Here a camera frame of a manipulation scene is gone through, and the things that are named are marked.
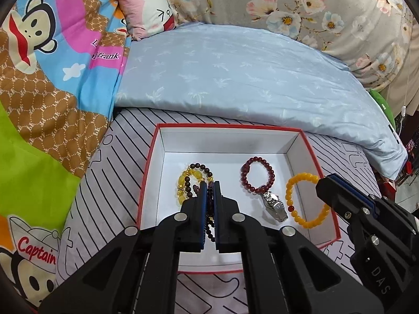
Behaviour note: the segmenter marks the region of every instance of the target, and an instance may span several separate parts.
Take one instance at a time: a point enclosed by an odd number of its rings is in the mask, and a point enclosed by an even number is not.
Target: pillow
[[[128,32],[134,40],[175,28],[173,11],[167,0],[118,0]]]

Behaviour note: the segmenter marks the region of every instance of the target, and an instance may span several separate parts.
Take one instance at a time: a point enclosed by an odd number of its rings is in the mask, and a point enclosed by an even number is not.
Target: blue gripper pad
[[[350,184],[347,180],[343,179],[337,174],[331,174],[331,175],[328,175],[327,177],[334,180],[339,185],[343,186],[346,190],[348,190],[354,196],[357,196],[366,205],[368,205],[370,209],[372,209],[372,216],[375,219],[378,217],[377,210],[376,210],[376,203],[371,198],[369,198],[368,196],[365,196],[361,191],[359,191],[352,184]]]

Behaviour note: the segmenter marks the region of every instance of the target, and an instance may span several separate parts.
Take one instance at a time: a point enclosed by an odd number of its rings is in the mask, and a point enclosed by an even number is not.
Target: floral fabric
[[[179,22],[265,28],[330,54],[381,91],[403,67],[413,15],[404,0],[170,0]]]

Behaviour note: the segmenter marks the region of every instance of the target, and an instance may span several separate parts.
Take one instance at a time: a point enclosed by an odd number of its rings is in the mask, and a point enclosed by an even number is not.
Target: green object
[[[383,98],[383,96],[377,91],[374,91],[372,89],[370,90],[370,96],[372,96],[372,98],[377,102],[377,104],[383,110],[385,116],[387,117],[393,129],[395,129],[393,112],[391,112],[390,106],[388,105],[386,100]]]
[[[62,232],[80,178],[20,136],[0,102],[0,215]]]

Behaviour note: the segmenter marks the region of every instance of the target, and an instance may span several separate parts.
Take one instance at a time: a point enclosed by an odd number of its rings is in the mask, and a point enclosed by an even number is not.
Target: beaded bracelet
[[[323,206],[322,211],[318,215],[318,217],[313,221],[307,222],[305,219],[301,218],[293,206],[294,202],[291,199],[291,195],[293,194],[294,184],[302,180],[306,180],[314,184],[317,184],[319,177],[316,175],[312,175],[311,173],[303,172],[290,178],[288,183],[286,184],[286,192],[285,192],[286,205],[288,206],[288,211],[291,213],[291,216],[294,217],[295,222],[303,226],[304,229],[312,229],[315,226],[319,226],[320,224],[322,224],[322,222],[325,220],[325,218],[329,214],[330,207],[327,204],[325,204]]]
[[[189,165],[187,169],[182,172],[178,180],[177,195],[178,195],[179,203],[181,205],[185,201],[186,197],[187,198],[193,197],[191,183],[190,183],[191,178],[189,176],[193,175],[198,180],[198,183],[205,181],[205,178],[202,176],[202,173],[198,169],[201,169],[207,175],[208,182],[212,182],[214,180],[214,178],[212,177],[212,172],[204,164],[195,163],[195,164]]]
[[[261,163],[266,170],[268,171],[269,174],[269,180],[266,184],[260,186],[260,187],[254,187],[252,186],[248,181],[247,181],[247,174],[250,171],[250,165],[254,162],[257,161],[259,163]],[[266,161],[266,159],[263,159],[262,157],[251,157],[247,160],[246,163],[244,163],[244,165],[241,167],[241,183],[243,184],[243,186],[249,190],[252,193],[257,193],[257,194],[263,194],[265,192],[267,192],[272,185],[275,182],[275,173],[272,169],[272,167],[269,165],[269,163]]]

